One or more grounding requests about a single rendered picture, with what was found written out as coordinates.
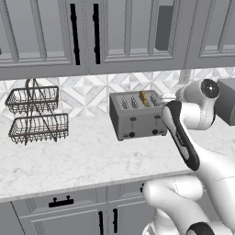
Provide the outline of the grey four-slot toaster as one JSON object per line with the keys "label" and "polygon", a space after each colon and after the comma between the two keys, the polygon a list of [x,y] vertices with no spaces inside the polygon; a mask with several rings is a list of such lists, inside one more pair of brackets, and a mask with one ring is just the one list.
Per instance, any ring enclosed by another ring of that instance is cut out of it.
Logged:
{"label": "grey four-slot toaster", "polygon": [[[167,128],[162,122],[162,107],[154,90],[145,91],[147,105],[140,100],[140,91],[110,93],[109,116],[118,140],[136,139],[149,136],[165,136]],[[155,126],[155,115],[161,116]],[[135,117],[134,129],[130,118]]]}

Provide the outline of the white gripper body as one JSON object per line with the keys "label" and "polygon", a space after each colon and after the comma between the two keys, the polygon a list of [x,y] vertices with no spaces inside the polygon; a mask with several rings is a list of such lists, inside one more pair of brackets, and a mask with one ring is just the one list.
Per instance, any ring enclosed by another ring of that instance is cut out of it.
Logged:
{"label": "white gripper body", "polygon": [[175,94],[163,94],[163,95],[159,95],[158,99],[160,100],[160,103],[169,103],[175,100],[176,96]]}

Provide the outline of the grey drawer front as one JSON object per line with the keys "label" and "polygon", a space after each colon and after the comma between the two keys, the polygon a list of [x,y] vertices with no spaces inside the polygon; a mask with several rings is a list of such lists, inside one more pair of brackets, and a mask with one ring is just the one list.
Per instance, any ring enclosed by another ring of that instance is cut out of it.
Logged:
{"label": "grey drawer front", "polygon": [[[66,196],[70,196],[74,200],[74,203],[72,205],[62,207],[49,207],[49,202],[51,202],[54,197],[56,197],[57,200],[60,201],[65,200]],[[80,191],[66,192],[56,195],[29,197],[26,199],[13,201],[12,204],[15,207],[18,215],[20,217],[25,217],[46,211],[53,211],[56,209],[75,206],[89,206],[104,202],[106,202],[105,186]]]}
{"label": "grey drawer front", "polygon": [[140,189],[143,187],[143,185],[144,181],[111,185],[107,188],[107,198],[109,201],[116,201],[142,197],[142,192],[140,191]]}

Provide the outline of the grey wall cupboard door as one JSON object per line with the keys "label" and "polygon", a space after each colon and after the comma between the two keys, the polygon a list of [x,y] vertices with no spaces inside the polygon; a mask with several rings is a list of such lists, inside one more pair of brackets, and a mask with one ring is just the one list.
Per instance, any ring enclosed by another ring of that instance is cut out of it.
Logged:
{"label": "grey wall cupboard door", "polygon": [[[73,53],[72,3],[80,65]],[[84,0],[0,0],[0,80],[86,73]]]}
{"label": "grey wall cupboard door", "polygon": [[186,69],[235,67],[235,0],[196,0]]}
{"label": "grey wall cupboard door", "polygon": [[[181,69],[184,0],[87,0],[91,74]],[[100,64],[95,63],[94,4],[99,4]]]}

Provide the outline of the white wall socket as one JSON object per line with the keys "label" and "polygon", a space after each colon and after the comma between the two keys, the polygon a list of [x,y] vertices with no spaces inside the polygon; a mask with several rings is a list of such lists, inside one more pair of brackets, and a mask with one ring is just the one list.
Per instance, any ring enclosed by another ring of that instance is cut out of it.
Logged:
{"label": "white wall socket", "polygon": [[190,70],[182,70],[180,72],[179,84],[188,84],[190,79]]}

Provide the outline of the grey base cupboard door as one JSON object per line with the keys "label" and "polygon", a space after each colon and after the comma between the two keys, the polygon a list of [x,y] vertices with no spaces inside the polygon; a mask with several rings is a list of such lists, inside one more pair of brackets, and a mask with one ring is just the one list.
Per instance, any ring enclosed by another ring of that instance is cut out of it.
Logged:
{"label": "grey base cupboard door", "polygon": [[[117,208],[117,233],[113,229],[113,209]],[[154,207],[149,206],[142,198],[118,200],[108,203],[108,235],[142,235],[145,227],[151,222]]]}
{"label": "grey base cupboard door", "polygon": [[100,209],[82,211],[79,208],[42,213],[21,218],[27,235],[100,235],[98,212]]}

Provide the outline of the dark grey box appliance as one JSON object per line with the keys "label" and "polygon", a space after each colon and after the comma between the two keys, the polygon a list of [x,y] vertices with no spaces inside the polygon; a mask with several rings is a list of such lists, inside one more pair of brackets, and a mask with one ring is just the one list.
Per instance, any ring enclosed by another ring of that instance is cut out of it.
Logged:
{"label": "dark grey box appliance", "polygon": [[235,126],[235,78],[218,80],[218,87],[216,114],[229,126]]}

